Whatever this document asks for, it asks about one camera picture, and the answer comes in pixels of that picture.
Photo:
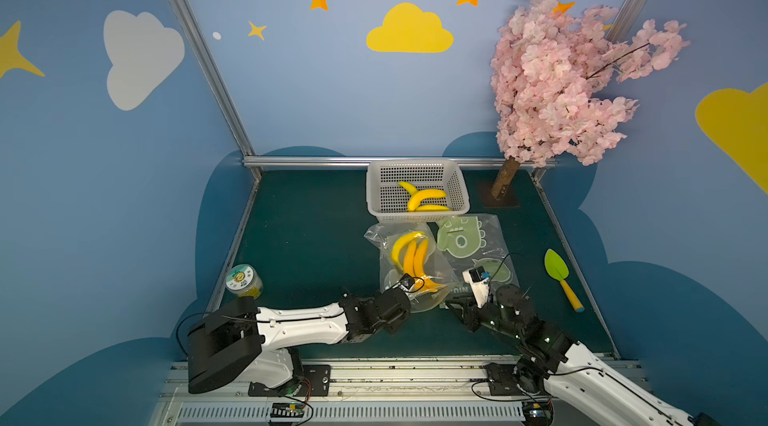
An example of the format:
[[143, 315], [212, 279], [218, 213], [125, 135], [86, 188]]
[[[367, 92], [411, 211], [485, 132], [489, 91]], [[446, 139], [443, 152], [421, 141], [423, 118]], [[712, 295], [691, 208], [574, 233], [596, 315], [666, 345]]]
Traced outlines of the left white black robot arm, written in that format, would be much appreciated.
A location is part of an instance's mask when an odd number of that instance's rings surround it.
[[240, 297], [187, 333], [188, 392], [208, 393], [239, 378], [282, 387], [301, 375], [293, 348], [360, 343], [381, 330], [393, 334], [410, 313], [409, 298], [399, 286], [309, 309], [270, 309], [253, 297]]

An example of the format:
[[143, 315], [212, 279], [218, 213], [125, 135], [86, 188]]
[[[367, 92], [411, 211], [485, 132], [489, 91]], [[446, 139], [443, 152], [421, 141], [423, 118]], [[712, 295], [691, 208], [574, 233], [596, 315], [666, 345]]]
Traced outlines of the yellow banana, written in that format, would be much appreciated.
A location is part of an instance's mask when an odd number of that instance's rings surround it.
[[398, 183], [398, 185], [405, 189], [411, 196], [414, 196], [419, 192], [417, 187], [408, 182], [401, 181]]

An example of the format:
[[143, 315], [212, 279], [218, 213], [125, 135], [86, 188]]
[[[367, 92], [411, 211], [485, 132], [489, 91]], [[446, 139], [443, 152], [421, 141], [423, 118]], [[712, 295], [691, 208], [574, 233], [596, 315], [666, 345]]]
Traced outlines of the green printed zip bag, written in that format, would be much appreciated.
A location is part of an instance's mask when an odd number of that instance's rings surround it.
[[484, 268], [491, 277], [493, 288], [519, 285], [512, 253], [508, 250], [496, 215], [452, 216], [437, 225], [437, 247], [461, 280], [451, 290], [450, 297], [472, 295], [462, 273], [474, 267]]

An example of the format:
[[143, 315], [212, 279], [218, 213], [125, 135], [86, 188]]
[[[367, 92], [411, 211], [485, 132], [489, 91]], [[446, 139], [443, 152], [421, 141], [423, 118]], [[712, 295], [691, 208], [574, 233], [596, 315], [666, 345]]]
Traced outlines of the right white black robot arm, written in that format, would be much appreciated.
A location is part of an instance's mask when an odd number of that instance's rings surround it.
[[596, 356], [584, 343], [536, 314], [529, 296], [514, 285], [487, 294], [480, 304], [473, 294], [445, 301], [471, 332], [486, 327], [517, 341], [520, 358], [513, 366], [485, 366], [489, 391], [513, 390], [539, 408], [531, 408], [525, 425], [550, 425], [554, 411], [542, 399], [568, 403], [599, 425], [716, 425], [705, 413], [695, 416], [657, 398]]

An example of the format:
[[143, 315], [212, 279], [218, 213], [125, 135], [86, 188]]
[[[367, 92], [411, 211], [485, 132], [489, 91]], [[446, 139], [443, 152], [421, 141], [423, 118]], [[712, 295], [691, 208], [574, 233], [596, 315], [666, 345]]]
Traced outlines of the clear zip bag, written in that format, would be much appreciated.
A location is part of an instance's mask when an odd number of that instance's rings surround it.
[[459, 283], [426, 223], [377, 223], [364, 237], [379, 249], [380, 290], [400, 286], [412, 313], [437, 308]]

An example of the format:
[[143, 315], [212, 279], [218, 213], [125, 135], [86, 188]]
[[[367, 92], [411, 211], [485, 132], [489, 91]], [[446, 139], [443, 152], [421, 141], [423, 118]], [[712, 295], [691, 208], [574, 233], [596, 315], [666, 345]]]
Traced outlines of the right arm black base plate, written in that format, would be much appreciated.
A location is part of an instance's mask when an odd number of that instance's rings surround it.
[[545, 372], [525, 358], [516, 364], [488, 363], [483, 366], [492, 396], [548, 396]]

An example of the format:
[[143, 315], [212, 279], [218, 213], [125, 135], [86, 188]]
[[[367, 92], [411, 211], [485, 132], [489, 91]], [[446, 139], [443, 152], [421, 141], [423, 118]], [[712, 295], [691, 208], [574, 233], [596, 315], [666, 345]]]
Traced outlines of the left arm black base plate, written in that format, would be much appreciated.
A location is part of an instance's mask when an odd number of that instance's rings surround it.
[[248, 388], [249, 397], [295, 398], [327, 397], [329, 395], [332, 368], [327, 364], [305, 365], [298, 376], [286, 384], [269, 388], [261, 383], [252, 382]]

